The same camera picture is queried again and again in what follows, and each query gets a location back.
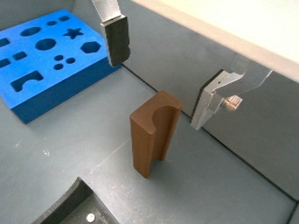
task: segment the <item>rectangular hole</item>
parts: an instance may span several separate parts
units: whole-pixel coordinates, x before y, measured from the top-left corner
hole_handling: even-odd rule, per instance
[[[67,17],[67,16],[59,18],[59,20],[60,20],[62,22],[64,22],[64,21],[67,21],[67,20],[70,20],[70,19],[71,19],[71,18]]]
[[[11,62],[10,62],[8,59],[2,59],[0,60],[0,68],[8,66],[10,64],[11,64]]]
[[[28,73],[24,77],[15,80],[11,85],[14,87],[15,92],[20,92],[24,89],[24,83],[27,81],[42,81],[43,76],[38,71]]]
[[[26,58],[26,57],[27,57],[26,52],[19,52],[19,53],[16,53],[16,54],[14,55],[14,59],[15,59],[15,60],[22,60],[22,59]]]
[[[8,38],[2,38],[0,39],[0,47],[7,46],[10,43],[11,42],[10,42]]]

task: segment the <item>hexagonal hole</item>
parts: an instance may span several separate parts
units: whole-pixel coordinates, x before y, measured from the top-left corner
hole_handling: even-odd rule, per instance
[[[100,48],[100,44],[96,41],[92,42],[87,42],[83,44],[83,46],[80,47],[80,50],[84,53],[96,53],[99,51]]]

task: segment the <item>star-shaped hole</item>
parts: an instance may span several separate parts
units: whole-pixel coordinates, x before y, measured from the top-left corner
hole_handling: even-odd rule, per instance
[[[68,32],[63,36],[70,36],[71,39],[75,39],[78,36],[83,35],[79,29],[68,29]]]

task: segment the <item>u-shaped notch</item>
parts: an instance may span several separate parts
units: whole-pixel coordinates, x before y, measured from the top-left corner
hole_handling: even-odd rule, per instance
[[[152,160],[164,160],[183,104],[160,91],[131,114],[134,167],[147,178]]]
[[[28,73],[24,77],[15,80],[11,85],[14,87],[15,92],[20,92],[24,89],[24,83],[27,81],[42,81],[43,76],[38,71],[34,71],[32,73]]]

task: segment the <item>metal bracket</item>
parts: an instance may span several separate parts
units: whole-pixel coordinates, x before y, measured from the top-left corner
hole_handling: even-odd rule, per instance
[[[199,130],[222,108],[235,111],[242,103],[238,96],[258,88],[273,70],[238,56],[233,63],[233,73],[223,71],[203,89],[201,100],[191,120],[191,126]]]
[[[102,20],[108,62],[115,67],[128,59],[131,53],[127,17],[122,15],[118,0],[91,0],[91,2]]]

